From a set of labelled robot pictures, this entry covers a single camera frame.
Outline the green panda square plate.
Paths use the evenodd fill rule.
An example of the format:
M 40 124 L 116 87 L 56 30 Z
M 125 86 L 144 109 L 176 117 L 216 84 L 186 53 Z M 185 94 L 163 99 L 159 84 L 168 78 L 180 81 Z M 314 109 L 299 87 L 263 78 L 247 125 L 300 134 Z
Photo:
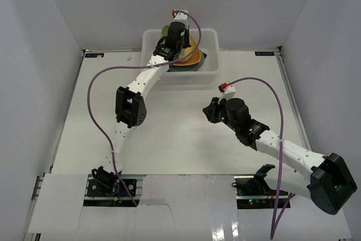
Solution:
M 165 25 L 161 30 L 161 38 L 166 37 L 168 35 L 170 25 Z

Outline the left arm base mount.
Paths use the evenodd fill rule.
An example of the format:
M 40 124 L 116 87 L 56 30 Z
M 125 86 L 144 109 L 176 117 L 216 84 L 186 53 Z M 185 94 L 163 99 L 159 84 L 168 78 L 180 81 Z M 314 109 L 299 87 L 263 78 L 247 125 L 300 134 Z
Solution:
M 107 172 L 100 166 L 91 171 L 83 201 L 84 207 L 135 207 L 129 198 L 131 195 L 136 204 L 138 180 L 134 178 L 123 179 L 124 183 L 112 172 Z

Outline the blue-grey round plate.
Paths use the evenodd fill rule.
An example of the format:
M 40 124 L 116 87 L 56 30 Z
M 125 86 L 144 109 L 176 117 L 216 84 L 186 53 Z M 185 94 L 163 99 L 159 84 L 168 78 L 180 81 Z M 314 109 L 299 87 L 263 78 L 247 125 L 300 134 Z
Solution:
M 185 65 L 185 66 L 178 66 L 178 65 L 172 65 L 169 68 L 169 72 L 196 72 L 202 67 L 203 63 L 198 62 L 196 64 L 192 65 Z

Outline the woven bamboo triangular tray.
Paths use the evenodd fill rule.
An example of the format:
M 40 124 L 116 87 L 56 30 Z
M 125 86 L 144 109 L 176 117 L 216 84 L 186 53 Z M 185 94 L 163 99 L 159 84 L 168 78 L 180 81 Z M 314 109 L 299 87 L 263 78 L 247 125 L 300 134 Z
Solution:
M 174 63 L 175 66 L 186 67 L 197 64 L 201 61 L 201 51 L 198 47 L 196 47 L 197 42 L 192 36 L 189 37 L 189 40 L 190 40 L 190 47 L 183 49 L 180 52 L 179 59 L 187 55 L 188 57 L 179 62 Z

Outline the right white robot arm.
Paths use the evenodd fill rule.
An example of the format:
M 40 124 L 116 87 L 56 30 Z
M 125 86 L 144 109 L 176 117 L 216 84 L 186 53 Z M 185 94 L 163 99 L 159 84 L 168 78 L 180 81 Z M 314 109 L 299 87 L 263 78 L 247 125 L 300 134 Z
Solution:
M 280 137 L 267 125 L 253 119 L 239 98 L 212 98 L 203 108 L 212 124 L 223 123 L 243 145 L 278 159 L 293 169 L 281 189 L 309 198 L 323 212 L 336 215 L 357 191 L 357 185 L 342 156 L 312 152 Z

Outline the black square amber plate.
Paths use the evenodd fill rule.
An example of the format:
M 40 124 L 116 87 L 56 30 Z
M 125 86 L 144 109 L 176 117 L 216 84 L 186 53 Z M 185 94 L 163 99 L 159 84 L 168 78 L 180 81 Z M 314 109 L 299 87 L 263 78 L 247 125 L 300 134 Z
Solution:
M 207 58 L 207 54 L 206 53 L 204 53 L 203 51 L 200 51 L 200 63 L 201 64 L 203 64 L 204 63 L 204 61 L 205 61 L 205 59 Z

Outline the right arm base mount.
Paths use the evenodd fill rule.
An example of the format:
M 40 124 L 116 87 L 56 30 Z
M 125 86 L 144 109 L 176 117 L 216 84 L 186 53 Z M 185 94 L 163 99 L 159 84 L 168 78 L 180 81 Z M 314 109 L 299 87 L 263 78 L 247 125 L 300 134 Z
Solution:
M 238 210 L 273 209 L 276 190 L 266 184 L 265 177 L 269 171 L 274 172 L 274 165 L 263 165 L 254 175 L 234 177 L 232 187 L 236 192 Z

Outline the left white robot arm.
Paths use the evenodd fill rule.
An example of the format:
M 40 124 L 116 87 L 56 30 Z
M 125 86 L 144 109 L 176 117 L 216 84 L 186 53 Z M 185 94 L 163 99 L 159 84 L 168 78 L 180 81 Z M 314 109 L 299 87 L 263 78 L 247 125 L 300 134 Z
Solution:
M 116 92 L 116 128 L 111 144 L 111 154 L 107 161 L 116 171 L 122 166 L 120 158 L 124 145 L 136 127 L 140 126 L 147 115 L 145 99 L 156 81 L 169 70 L 172 61 L 179 58 L 181 52 L 190 46 L 190 34 L 186 19 L 174 20 L 168 32 L 161 37 L 146 67 L 126 87 Z

